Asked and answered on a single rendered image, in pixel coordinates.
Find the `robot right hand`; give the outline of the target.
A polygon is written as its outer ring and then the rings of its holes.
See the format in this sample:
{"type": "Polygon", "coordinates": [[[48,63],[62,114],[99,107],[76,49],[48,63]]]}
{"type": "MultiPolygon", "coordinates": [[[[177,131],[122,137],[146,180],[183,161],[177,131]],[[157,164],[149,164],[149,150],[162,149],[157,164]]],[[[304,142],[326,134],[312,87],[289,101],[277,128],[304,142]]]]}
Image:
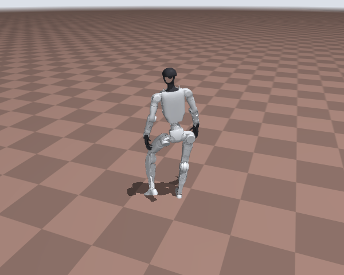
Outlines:
{"type": "Polygon", "coordinates": [[[195,136],[198,136],[198,127],[199,127],[199,123],[196,125],[196,127],[193,125],[193,127],[191,129],[189,129],[189,131],[191,131],[193,129],[193,133],[195,134],[195,136]]]}

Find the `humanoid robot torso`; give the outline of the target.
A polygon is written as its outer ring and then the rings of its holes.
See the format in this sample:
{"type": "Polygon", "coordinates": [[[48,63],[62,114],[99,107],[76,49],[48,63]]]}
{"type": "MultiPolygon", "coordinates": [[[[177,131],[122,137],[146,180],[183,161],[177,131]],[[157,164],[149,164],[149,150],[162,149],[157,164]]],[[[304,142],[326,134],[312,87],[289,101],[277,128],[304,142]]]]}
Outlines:
{"type": "Polygon", "coordinates": [[[185,114],[185,93],[180,86],[178,89],[175,92],[166,92],[164,89],[160,91],[162,93],[162,113],[171,125],[169,130],[171,143],[185,140],[184,130],[178,124],[179,121],[183,120],[185,114]]]}

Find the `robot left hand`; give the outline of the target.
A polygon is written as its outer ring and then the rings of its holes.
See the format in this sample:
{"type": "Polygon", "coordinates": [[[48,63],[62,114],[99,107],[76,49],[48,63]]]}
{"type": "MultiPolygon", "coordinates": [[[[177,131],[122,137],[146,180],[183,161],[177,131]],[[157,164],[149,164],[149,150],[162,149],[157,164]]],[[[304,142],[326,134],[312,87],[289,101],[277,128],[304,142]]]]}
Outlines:
{"type": "Polygon", "coordinates": [[[148,141],[151,141],[151,140],[149,139],[148,135],[144,135],[143,138],[144,138],[144,142],[145,142],[146,148],[147,148],[148,150],[151,150],[152,147],[150,147],[150,146],[152,146],[152,145],[149,144],[149,142],[148,142],[148,141]]]}

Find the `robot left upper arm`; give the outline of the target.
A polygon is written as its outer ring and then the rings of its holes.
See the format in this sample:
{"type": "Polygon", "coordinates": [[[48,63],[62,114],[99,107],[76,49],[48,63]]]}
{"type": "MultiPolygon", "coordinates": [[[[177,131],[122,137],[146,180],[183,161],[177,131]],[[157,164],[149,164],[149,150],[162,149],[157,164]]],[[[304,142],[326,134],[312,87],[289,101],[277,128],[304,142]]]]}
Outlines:
{"type": "Polygon", "coordinates": [[[162,93],[156,93],[153,94],[151,97],[151,104],[150,104],[150,117],[149,117],[149,122],[156,122],[157,116],[155,115],[157,112],[157,108],[158,108],[158,103],[161,101],[162,99],[162,93]]]}

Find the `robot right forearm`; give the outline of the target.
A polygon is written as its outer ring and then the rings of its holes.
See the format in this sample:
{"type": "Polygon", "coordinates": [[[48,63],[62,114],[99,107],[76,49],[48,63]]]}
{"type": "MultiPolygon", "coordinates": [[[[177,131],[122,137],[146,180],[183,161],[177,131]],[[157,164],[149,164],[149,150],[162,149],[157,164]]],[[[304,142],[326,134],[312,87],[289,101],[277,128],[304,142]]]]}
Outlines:
{"type": "Polygon", "coordinates": [[[193,119],[193,125],[196,127],[196,125],[198,123],[200,124],[199,118],[198,118],[198,116],[199,116],[198,111],[196,113],[194,113],[194,114],[191,114],[191,116],[192,116],[192,119],[193,119]]]}

